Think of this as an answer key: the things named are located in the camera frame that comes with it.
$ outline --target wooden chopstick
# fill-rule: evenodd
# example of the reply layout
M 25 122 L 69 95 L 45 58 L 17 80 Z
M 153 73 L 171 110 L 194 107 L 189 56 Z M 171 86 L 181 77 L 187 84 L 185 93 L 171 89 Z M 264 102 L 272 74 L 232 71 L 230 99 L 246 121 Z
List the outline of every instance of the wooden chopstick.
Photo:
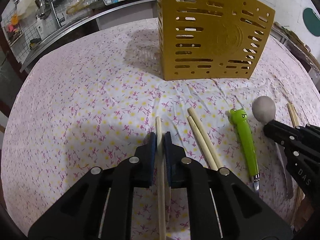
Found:
M 219 159 L 218 153 L 217 153 L 216 149 L 214 148 L 212 141 L 210 140 L 209 135 L 207 134 L 207 131 L 205 130 L 202 122 L 200 121 L 198 115 L 196 114 L 196 111 L 192 107 L 190 107 L 188 109 L 188 111 L 189 111 L 189 114 L 192 116 L 192 119 L 195 121 L 196 126 L 198 127 L 198 129 L 199 129 L 199 131 L 205 141 L 205 144 L 207 145 L 207 147 L 211 153 L 211 156 L 214 159 L 214 162 L 216 163 L 217 168 L 219 169 L 219 168 L 223 167 L 222 162 Z
M 215 161 L 214 161 L 214 159 L 208 149 L 208 146 L 206 145 L 204 138 L 202 137 L 201 132 L 199 131 L 195 121 L 193 120 L 192 116 L 188 116 L 187 119 L 190 123 L 190 126 L 193 130 L 193 133 L 195 134 L 195 136 L 198 140 L 198 143 L 200 144 L 200 147 L 202 149 L 202 152 L 204 153 L 204 156 L 209 164 L 210 169 L 217 171 L 218 167 L 217 167 L 217 165 L 216 165 L 216 163 L 215 163 Z
M 299 123 L 298 123 L 298 115 L 297 115 L 297 111 L 296 111 L 293 103 L 287 103 L 287 108 L 288 108 L 288 111 L 289 111 L 289 115 L 290 115 L 293 127 L 298 126 L 299 125 Z M 303 194 L 302 189 L 298 186 L 298 192 L 297 192 L 297 198 L 296 198 L 296 202 L 295 202 L 294 212 L 293 212 L 293 216 L 292 216 L 292 219 L 291 219 L 291 222 L 290 222 L 291 226 L 294 224 L 294 220 L 296 218 L 296 214 L 297 214 L 298 208 L 299 208 L 299 206 L 301 204 L 301 201 L 303 199 L 303 195 L 304 194 Z
M 166 240 L 165 227 L 165 194 L 164 194 L 164 154 L 162 151 L 161 118 L 156 117 L 157 133 L 157 175 L 158 175 L 158 215 L 159 215 L 159 239 Z

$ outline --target floral tablecloth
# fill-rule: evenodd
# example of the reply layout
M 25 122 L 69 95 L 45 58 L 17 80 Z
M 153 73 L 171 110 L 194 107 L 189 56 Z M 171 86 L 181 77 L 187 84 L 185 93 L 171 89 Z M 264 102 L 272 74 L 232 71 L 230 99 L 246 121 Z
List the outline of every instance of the floral tablecloth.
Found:
M 263 135 L 251 103 L 270 96 L 276 119 L 291 124 L 286 103 L 292 101 L 301 125 L 320 125 L 319 93 L 305 69 L 269 37 L 250 80 L 164 81 L 158 45 L 156 19 L 141 20 L 73 41 L 35 65 L 11 111 L 1 163 L 8 212 L 24 233 L 90 168 L 115 167 L 132 156 L 148 133 L 155 132 L 158 115 L 173 143 L 207 167 L 187 121 L 189 107 L 201 117 L 222 163 L 251 187 L 240 145 L 224 114 L 233 107 L 245 108 L 257 147 L 260 198 L 284 220 L 292 218 L 295 197 L 286 198 L 275 146 Z M 159 238 L 156 183 L 134 189 L 133 240 Z M 189 239 L 185 189 L 172 190 L 167 212 L 167 235 Z

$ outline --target metal screw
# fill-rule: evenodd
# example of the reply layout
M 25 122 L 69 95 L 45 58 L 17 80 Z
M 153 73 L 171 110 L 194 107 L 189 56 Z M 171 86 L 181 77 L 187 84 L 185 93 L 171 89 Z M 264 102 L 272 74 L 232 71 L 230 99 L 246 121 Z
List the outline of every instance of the metal screw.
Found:
M 93 168 L 91 169 L 91 173 L 92 173 L 93 175 L 99 174 L 100 172 L 101 172 L 101 169 L 100 169 L 99 167 L 93 167 Z
M 138 157 L 133 156 L 133 157 L 131 157 L 131 158 L 129 159 L 129 162 L 130 162 L 130 163 L 138 163 L 139 160 L 140 160 L 140 159 L 139 159 Z
M 191 160 L 190 158 L 188 158 L 188 157 L 183 157 L 183 158 L 181 159 L 181 162 L 184 163 L 184 164 L 190 164 L 191 161 L 192 161 L 192 160 Z
M 224 176 L 227 176 L 229 175 L 230 171 L 228 168 L 225 168 L 225 167 L 222 167 L 220 170 L 219 170 L 220 174 L 221 175 L 224 175 Z

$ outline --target frog head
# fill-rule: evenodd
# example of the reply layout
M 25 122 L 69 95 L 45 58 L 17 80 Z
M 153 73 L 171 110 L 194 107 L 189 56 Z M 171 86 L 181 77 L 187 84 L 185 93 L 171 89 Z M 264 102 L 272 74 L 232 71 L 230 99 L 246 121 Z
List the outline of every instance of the frog head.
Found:
M 243 108 L 238 110 L 233 108 L 229 111 L 229 113 L 230 113 L 229 119 L 235 125 L 237 125 L 240 122 L 247 121 L 247 113 Z

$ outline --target sink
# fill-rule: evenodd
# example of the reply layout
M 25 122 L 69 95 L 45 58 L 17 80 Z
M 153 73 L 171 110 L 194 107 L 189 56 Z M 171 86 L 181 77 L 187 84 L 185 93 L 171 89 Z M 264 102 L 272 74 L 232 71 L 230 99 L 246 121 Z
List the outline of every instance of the sink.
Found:
M 55 32 L 51 33 L 47 36 L 44 40 L 42 40 L 39 45 L 30 51 L 26 60 L 24 61 L 23 65 L 21 66 L 20 72 L 22 72 L 28 65 L 31 63 L 41 52 L 43 52 L 47 47 L 49 47 L 52 43 L 57 41 L 62 36 L 66 35 L 67 33 L 71 32 L 79 25 L 81 25 L 82 21 L 85 21 L 89 18 L 87 14 L 82 15 L 80 17 L 74 18 L 68 21 L 65 25 L 61 28 L 56 30 Z

